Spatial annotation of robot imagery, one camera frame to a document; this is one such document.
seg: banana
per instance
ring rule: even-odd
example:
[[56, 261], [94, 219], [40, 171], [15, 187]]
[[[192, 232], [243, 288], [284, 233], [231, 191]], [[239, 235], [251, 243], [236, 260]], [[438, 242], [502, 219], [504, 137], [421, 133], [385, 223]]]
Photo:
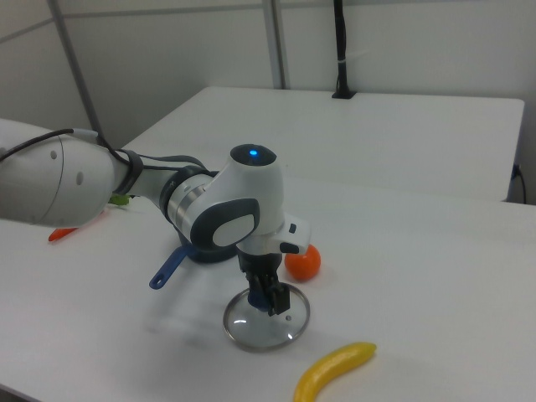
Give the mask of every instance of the banana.
[[314, 363], [300, 378], [294, 402], [312, 402], [331, 380], [367, 362], [376, 350], [373, 343], [350, 343]]

